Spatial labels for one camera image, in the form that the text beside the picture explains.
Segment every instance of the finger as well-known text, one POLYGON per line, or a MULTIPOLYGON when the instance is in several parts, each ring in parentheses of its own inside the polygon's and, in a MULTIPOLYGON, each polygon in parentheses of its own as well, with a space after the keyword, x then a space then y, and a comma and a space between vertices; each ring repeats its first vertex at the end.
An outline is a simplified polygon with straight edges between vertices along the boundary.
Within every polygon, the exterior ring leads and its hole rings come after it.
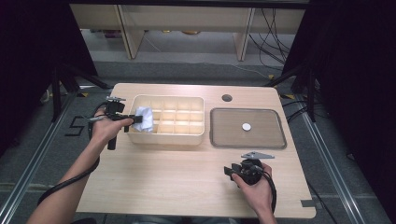
POLYGON ((104 108, 99 108, 95 112, 95 116, 104 115, 104 114, 105 114, 105 109, 104 108))
POLYGON ((244 188, 248 184, 245 183, 245 180, 241 178, 241 176, 237 174, 232 174, 231 177, 233 178, 233 181, 239 186, 239 188, 244 188))
POLYGON ((123 126, 130 126, 134 122, 133 119, 121 119, 119 120, 120 124, 123 126))
POLYGON ((271 166, 269 166, 269 165, 267 165, 267 164, 265 164, 265 163, 262 162, 262 169, 263 169, 266 173, 268 173, 269 175, 272 175, 272 168, 271 168, 271 166))

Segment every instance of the wooden table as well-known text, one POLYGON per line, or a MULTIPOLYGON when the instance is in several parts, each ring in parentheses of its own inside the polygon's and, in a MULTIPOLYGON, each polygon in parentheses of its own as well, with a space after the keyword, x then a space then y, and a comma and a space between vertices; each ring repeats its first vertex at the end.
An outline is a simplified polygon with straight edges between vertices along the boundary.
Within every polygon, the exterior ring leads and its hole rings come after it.
POLYGON ((273 167, 277 190, 276 217, 312 218, 315 207, 306 185, 290 129, 273 88, 129 84, 115 86, 112 96, 125 98, 124 113, 139 94, 199 96, 205 100, 205 133, 199 146, 134 145, 120 132, 117 148, 104 150, 91 174, 78 212, 191 217, 255 217, 240 189, 223 173, 223 166, 242 161, 243 148, 214 148, 209 139, 210 110, 214 107, 275 110, 281 119, 287 147, 254 149, 274 155, 262 160, 273 167), (230 94, 231 102, 224 102, 230 94))

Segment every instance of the white tissue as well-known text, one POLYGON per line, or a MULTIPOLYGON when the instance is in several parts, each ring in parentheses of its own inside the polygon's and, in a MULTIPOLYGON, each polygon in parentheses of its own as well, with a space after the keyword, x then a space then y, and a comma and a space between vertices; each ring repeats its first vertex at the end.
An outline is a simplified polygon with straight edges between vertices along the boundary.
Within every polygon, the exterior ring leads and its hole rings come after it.
POLYGON ((136 109, 136 113, 134 114, 136 116, 143 116, 143 122, 135 123, 132 126, 139 132, 152 133, 153 117, 151 108, 146 106, 139 106, 136 109))

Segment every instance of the black tripod leg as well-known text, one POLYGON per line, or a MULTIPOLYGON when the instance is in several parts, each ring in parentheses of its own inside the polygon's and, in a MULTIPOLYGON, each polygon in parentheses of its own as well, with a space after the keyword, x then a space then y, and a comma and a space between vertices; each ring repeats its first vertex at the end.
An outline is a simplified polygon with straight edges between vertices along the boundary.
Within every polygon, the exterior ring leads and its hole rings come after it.
POLYGON ((52 100, 53 100, 53 115, 52 122, 55 121, 59 114, 61 114, 61 88, 59 87, 59 74, 55 67, 52 72, 52 100))
POLYGON ((301 64, 297 65, 295 68, 290 69, 288 72, 286 72, 279 78, 276 78, 275 80, 272 80, 269 83, 265 84, 264 87, 274 87, 275 85, 283 82, 284 80, 290 77, 297 76, 297 74, 299 74, 303 68, 304 67, 301 64))
POLYGON ((308 80, 308 95, 307 95, 307 100, 308 100, 308 116, 311 118, 312 122, 315 121, 315 114, 314 114, 314 105, 315 105, 315 74, 311 70, 309 71, 309 80, 308 80))
POLYGON ((85 72, 79 70, 75 66, 63 63, 62 67, 65 68, 66 70, 70 71, 72 74, 75 74, 75 75, 77 75, 79 77, 82 77, 82 78, 90 81, 92 84, 94 84, 94 85, 96 85, 96 86, 98 86, 98 87, 100 87, 102 89, 105 89, 105 90, 113 89, 113 86, 109 86, 105 82, 102 82, 102 81, 98 80, 97 78, 86 74, 85 72))

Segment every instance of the white round object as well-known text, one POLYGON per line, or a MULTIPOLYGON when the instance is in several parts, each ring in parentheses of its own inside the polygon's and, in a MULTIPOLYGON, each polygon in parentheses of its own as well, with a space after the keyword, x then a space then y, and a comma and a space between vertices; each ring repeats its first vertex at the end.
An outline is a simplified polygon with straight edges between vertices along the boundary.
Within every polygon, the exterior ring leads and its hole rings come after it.
POLYGON ((244 123, 244 124, 242 124, 242 129, 243 129, 244 131, 248 132, 248 131, 250 131, 250 129, 251 129, 251 125, 248 124, 248 123, 244 123))

